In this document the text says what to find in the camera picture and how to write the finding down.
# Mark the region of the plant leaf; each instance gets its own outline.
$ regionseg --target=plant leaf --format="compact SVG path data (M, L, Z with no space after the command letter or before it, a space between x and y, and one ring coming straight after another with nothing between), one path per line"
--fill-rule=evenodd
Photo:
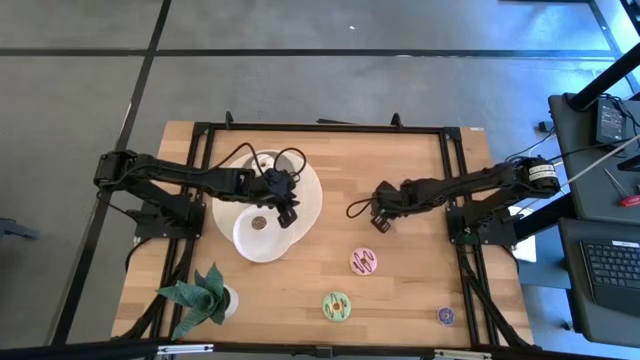
M191 306L187 302L187 299L182 295L180 289L177 286L167 286L164 288L160 288L156 290L156 292L167 299L175 302L176 304L180 304L182 306Z
M218 325L222 325L222 323L224 322L224 306L222 308L222 311L214 311L213 315L209 316L209 319L211 319L211 321Z
M213 313L218 301L213 297L213 294L209 290L201 288L199 286L185 284L182 281L178 281L177 285L180 293L189 303L189 306L208 315Z
M205 277L206 284L205 288L211 291L217 299L222 300L222 289L224 287L224 279L222 278L222 274L218 270L218 267L215 263L209 271L207 272L207 276Z
M183 337L189 330L199 325L201 322L207 319L207 315L201 313L198 310L191 309L187 316L176 326L171 335L171 340Z
M195 278L196 286L199 286L199 287L202 287L202 288L205 288L205 289L207 288L207 286L206 286L207 280L205 280L205 278L202 277L202 275L200 275L198 270L196 270L194 278Z

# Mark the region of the desk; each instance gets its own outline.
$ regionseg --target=desk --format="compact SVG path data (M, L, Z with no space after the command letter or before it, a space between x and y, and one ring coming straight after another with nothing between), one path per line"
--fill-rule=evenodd
M640 101L625 102L625 106L640 118ZM562 153L591 145L595 110L577 112L571 110L561 95L549 98L551 117L554 120L558 143ZM627 121L627 136L633 136L633 123ZM637 144L627 146L627 153L637 149ZM564 157L567 177L571 178L603 157L608 151L591 149ZM610 157L594 169L572 182L569 186L573 194L576 215L586 220L611 221L640 225L640 206L624 208L618 206L620 194L604 172L606 168L620 182L629 194L633 194L640 184L640 174L619 171L618 163L624 159Z
M158 153L184 163L192 122L168 122ZM462 129L469 171L490 164L482 129ZM216 262L225 282L237 290L240 306L222 326L205 322L185 340L205 342L333 344L364 346L469 346L455 249L449 244L444 207L398 219L379 233L370 217L350 220L349 203L367 198L387 180L443 178L437 136L418 134L216 131L212 164L242 142L257 150L295 146L313 165L323 187L322 213L311 231L278 261L255 264L237 253L217 229L208 209L190 270L205 273ZM178 188L164 184L165 189ZM205 197L208 205L211 199ZM357 247L372 248L379 265L369 277L354 275L347 262ZM167 249L166 239L151 240L132 257L113 335L128 330L155 296ZM492 298L519 335L532 342L515 265L499 247L484 247ZM353 311L334 324L321 311L323 297L343 291ZM440 325L436 311L454 308L452 327ZM167 306L162 334L168 334ZM475 301L481 339L486 341L482 307Z
M589 139L595 119L594 111L573 111L561 95L551 96L549 105L563 153L591 145ZM636 117L640 117L640 102L627 102L625 105ZM630 121L627 126L627 134L633 134ZM636 146L629 145L631 152ZM575 176L606 153L600 149L590 149L565 156L563 160L567 177ZM640 326L640 318L604 308L593 301L584 263L580 258L580 245L575 240L594 237L594 234L600 238L631 234L629 241L637 241L637 236L633 236L637 231L633 229L640 224L640 207L617 206L620 195L603 171L604 168L608 169L632 193L635 184L640 183L640 174L619 171L617 164L621 161L623 159L615 157L605 160L571 183L570 194L535 211L514 226L518 238L523 238L560 220L563 250L571 280L569 303L573 321L579 324L576 331L594 342L640 346L636 333L629 330Z

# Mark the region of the keyboard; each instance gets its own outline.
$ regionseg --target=keyboard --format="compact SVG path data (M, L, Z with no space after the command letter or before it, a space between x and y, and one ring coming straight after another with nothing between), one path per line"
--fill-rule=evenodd
M594 301L640 316L640 244L626 241L580 244Z

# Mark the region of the white pot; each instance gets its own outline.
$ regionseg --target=white pot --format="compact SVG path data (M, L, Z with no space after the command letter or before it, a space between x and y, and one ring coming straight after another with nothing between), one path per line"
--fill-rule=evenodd
M224 311L224 319L225 321L233 315L238 309L238 293L227 284L224 284L224 288L229 292L229 306Z

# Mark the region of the white bowl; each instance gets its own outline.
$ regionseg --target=white bowl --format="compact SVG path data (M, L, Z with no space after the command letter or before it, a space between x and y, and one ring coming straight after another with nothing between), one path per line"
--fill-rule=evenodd
M254 220L262 217L264 222ZM283 229L278 223L278 211L251 206L244 209L233 224L233 243L246 259L265 263L284 255L291 246L293 228Z

